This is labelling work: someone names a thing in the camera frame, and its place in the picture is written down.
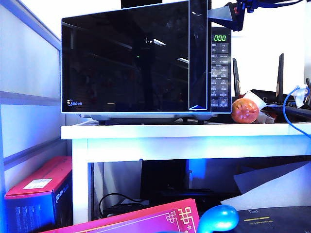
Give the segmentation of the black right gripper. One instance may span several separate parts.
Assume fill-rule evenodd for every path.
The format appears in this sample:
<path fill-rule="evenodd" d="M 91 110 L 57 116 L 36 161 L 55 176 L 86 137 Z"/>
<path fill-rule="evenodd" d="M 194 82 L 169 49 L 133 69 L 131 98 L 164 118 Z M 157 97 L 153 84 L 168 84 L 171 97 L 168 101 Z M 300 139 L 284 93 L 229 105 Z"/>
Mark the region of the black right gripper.
<path fill-rule="evenodd" d="M 236 3 L 232 4 L 234 17 L 232 16 L 230 6 L 209 9 L 207 11 L 207 17 L 211 22 L 221 25 L 224 23 L 233 23 L 232 31 L 238 32 L 243 29 L 245 12 L 252 13 L 254 11 L 252 6 L 252 0 L 237 0 Z"/>

